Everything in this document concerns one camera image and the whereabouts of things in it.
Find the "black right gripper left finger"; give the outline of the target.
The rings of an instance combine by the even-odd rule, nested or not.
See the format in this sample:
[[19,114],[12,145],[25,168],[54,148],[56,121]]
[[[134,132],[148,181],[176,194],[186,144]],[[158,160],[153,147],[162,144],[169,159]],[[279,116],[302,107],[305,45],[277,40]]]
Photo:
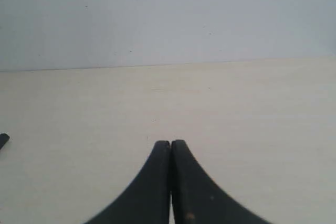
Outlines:
[[155,142],[134,180],[87,223],[169,223],[170,153],[168,141]]

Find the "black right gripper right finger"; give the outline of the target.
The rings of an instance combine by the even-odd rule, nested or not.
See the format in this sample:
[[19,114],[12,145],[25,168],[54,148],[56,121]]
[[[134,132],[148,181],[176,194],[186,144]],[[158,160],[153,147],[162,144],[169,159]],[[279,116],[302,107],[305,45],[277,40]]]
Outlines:
[[171,193],[175,223],[268,223],[226,194],[184,140],[171,145]]

